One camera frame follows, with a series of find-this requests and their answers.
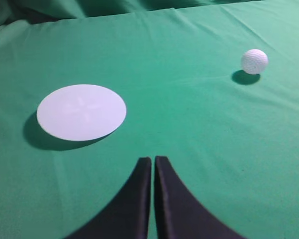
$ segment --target golf ball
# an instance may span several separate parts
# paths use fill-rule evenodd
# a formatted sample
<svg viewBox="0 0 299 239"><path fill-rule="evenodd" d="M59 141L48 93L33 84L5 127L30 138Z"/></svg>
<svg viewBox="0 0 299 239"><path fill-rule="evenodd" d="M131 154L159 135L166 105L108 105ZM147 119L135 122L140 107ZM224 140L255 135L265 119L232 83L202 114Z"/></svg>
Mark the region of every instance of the golf ball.
<svg viewBox="0 0 299 239"><path fill-rule="evenodd" d="M243 55L241 65L246 73L257 75L263 72L268 65L268 57L259 49L251 49Z"/></svg>

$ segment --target table surface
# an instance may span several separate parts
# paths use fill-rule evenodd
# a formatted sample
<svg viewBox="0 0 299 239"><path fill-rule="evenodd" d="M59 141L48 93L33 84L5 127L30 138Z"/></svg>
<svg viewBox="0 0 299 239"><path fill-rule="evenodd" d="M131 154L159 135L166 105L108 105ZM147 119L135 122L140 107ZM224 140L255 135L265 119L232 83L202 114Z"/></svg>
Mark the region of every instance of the table surface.
<svg viewBox="0 0 299 239"><path fill-rule="evenodd" d="M260 77L240 71L252 48ZM124 123L89 145L46 135L38 104L73 84L117 92ZM66 236L155 155L242 235L299 239L299 0L0 27L0 238Z"/></svg>

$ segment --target white disc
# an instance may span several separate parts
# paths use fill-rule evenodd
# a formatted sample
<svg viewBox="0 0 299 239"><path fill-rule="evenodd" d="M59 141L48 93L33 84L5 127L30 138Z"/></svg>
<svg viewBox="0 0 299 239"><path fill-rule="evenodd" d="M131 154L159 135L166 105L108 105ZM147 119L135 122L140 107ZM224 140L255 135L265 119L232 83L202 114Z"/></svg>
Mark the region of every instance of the white disc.
<svg viewBox="0 0 299 239"><path fill-rule="evenodd" d="M248 74L260 74L268 65L268 57L261 50L251 49L243 55L241 65L243 70Z"/></svg>
<svg viewBox="0 0 299 239"><path fill-rule="evenodd" d="M50 135L70 141L101 138L124 121L122 98L102 86L73 85L43 99L37 113L40 126Z"/></svg>

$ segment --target golf ball dimple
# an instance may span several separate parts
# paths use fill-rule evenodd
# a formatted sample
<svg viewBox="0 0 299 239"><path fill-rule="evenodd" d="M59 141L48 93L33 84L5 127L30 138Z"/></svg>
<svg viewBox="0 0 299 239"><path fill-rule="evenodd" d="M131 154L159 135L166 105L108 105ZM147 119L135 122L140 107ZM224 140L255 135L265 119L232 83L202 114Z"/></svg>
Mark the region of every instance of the golf ball dimple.
<svg viewBox="0 0 299 239"><path fill-rule="evenodd" d="M251 49L243 55L241 65L246 73L257 75L263 72L268 65L268 57L259 49Z"/></svg>

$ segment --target white circular plate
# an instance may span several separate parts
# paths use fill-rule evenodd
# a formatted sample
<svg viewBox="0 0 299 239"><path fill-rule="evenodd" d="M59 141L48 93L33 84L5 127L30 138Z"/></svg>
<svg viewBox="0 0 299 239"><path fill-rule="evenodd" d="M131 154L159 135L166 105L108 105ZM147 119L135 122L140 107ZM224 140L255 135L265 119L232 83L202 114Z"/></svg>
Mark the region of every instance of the white circular plate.
<svg viewBox="0 0 299 239"><path fill-rule="evenodd" d="M73 85L43 99L36 117L50 135L70 141L86 141L112 133L124 121L122 98L102 86Z"/></svg>

